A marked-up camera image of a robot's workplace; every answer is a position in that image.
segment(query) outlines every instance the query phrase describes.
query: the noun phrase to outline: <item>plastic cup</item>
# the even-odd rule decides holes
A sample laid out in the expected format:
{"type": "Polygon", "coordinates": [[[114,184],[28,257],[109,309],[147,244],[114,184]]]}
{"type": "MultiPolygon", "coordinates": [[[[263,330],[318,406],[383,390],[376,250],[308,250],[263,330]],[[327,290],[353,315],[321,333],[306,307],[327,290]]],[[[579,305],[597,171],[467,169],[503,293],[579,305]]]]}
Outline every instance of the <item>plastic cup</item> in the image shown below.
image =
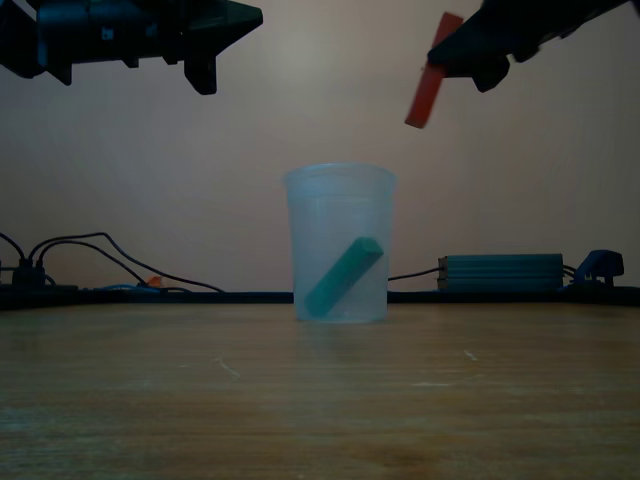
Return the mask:
{"type": "Polygon", "coordinates": [[[297,317],[384,319],[395,175],[370,165],[329,163],[294,170],[284,182],[297,317]]]}

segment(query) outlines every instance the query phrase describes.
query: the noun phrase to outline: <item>blue clip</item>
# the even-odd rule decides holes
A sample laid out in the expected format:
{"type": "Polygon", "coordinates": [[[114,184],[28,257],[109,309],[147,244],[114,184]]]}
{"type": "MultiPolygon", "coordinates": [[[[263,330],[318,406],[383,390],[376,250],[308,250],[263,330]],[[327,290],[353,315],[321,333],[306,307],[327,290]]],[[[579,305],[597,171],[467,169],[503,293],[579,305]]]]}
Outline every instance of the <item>blue clip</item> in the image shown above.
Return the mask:
{"type": "Polygon", "coordinates": [[[594,250],[578,267],[573,283],[591,283],[604,278],[607,287],[613,287],[613,277],[624,275],[622,255],[611,250],[594,250]]]}

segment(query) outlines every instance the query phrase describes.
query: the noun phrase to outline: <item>table surface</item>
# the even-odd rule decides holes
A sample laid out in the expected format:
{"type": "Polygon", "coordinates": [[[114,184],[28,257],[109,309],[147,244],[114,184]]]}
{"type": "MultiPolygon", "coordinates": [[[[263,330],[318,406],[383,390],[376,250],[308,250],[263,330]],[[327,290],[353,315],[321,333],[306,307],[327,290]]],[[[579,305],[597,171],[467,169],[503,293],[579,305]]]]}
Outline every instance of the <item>table surface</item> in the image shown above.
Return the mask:
{"type": "Polygon", "coordinates": [[[0,313],[0,478],[640,478],[640,309],[0,313]]]}

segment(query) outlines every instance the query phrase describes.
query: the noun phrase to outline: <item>orange object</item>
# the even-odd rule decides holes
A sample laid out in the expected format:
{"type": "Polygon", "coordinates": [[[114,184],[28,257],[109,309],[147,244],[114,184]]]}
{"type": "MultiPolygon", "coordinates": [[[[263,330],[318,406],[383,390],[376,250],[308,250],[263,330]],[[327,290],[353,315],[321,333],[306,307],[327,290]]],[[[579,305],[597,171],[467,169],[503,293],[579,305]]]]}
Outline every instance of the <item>orange object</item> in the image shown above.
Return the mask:
{"type": "MultiPolygon", "coordinates": [[[[442,15],[442,20],[440,20],[436,38],[433,40],[433,46],[435,47],[442,42],[460,28],[463,23],[464,19],[462,17],[445,12],[444,15],[442,15]]],[[[444,76],[445,72],[443,68],[433,66],[427,62],[422,72],[416,97],[413,100],[411,110],[404,123],[416,128],[424,128],[427,125],[444,76]]]]}
{"type": "Polygon", "coordinates": [[[149,277],[149,279],[147,280],[147,286],[154,288],[164,288],[164,281],[162,277],[149,277]]]}

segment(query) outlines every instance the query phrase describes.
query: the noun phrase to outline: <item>green block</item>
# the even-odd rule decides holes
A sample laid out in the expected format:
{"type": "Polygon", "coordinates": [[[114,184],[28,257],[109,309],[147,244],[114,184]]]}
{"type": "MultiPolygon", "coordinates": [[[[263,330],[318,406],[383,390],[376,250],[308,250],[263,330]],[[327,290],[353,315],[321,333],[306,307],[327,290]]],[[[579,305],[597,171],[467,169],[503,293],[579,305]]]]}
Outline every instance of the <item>green block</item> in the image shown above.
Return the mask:
{"type": "Polygon", "coordinates": [[[304,299],[309,313],[325,317],[383,255],[375,239],[358,238],[304,299]]]}

